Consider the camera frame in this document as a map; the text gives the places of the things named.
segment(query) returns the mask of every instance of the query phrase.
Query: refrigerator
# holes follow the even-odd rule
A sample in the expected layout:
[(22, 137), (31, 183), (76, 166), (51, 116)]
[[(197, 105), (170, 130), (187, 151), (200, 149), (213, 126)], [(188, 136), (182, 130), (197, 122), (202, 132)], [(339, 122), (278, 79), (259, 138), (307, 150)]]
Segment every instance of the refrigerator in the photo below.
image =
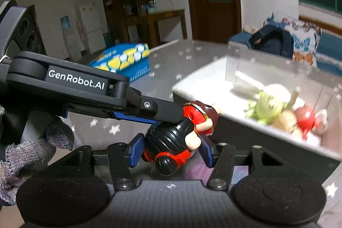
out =
[(99, 12), (95, 2), (77, 6), (77, 30), (86, 49), (95, 53), (106, 48), (101, 31)]

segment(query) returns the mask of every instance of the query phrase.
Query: green toy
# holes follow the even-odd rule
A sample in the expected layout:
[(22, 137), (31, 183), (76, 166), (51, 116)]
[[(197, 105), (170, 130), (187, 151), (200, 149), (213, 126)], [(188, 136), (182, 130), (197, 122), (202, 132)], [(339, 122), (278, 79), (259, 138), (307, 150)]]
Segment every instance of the green toy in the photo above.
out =
[(261, 125), (271, 124), (286, 108), (287, 103), (265, 92), (260, 92), (259, 96), (259, 101), (248, 102), (249, 109), (246, 116), (257, 119), (258, 124)]

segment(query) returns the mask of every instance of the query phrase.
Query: wooden table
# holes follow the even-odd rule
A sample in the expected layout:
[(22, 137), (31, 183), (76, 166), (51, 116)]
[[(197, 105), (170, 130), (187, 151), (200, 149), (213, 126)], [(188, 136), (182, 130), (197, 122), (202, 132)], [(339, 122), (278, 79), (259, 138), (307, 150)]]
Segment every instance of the wooden table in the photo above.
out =
[(161, 44), (161, 41), (160, 41), (160, 34), (159, 34), (159, 28), (158, 28), (158, 21), (169, 19), (169, 18), (174, 18), (174, 17), (181, 18), (183, 39), (187, 39), (184, 9), (180, 9), (180, 10), (173, 10), (173, 11), (158, 11), (155, 13), (147, 13), (144, 16), (141, 16), (141, 15), (129, 16), (129, 17), (125, 17), (121, 19), (121, 28), (124, 34), (124, 41), (129, 42), (129, 35), (128, 35), (127, 27), (136, 25), (136, 24), (141, 24), (141, 25), (148, 26), (150, 44), (151, 44), (150, 47), (154, 48), (156, 46), (159, 46)]

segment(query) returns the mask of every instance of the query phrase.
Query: genrobot.ai logo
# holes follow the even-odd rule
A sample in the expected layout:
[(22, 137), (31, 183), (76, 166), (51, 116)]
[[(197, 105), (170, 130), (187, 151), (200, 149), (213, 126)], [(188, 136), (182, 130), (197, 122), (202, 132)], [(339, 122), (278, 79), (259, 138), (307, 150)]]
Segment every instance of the genrobot.ai logo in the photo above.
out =
[(48, 75), (51, 78), (56, 78), (56, 79), (59, 79), (61, 81), (77, 83), (77, 84), (80, 84), (80, 85), (89, 86), (89, 87), (93, 87), (93, 88), (99, 88), (99, 89), (102, 89), (102, 90), (105, 87), (105, 83), (104, 82), (94, 82), (92, 79), (91, 80), (87, 80), (87, 79), (83, 79), (80, 76), (73, 76), (71, 74), (58, 73), (54, 69), (51, 69), (49, 71)]

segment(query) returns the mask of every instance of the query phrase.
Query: camera lens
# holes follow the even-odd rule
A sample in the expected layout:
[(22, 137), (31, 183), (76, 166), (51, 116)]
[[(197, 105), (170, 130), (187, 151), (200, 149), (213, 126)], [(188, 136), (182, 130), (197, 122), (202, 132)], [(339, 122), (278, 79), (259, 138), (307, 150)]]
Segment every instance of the camera lens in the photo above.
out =
[(19, 25), (19, 35), (24, 36), (28, 30), (28, 19), (23, 19)]
[(35, 44), (35, 35), (34, 33), (31, 33), (27, 37), (27, 40), (26, 40), (26, 50), (31, 51), (34, 44)]
[(40, 53), (40, 46), (35, 47), (35, 53)]

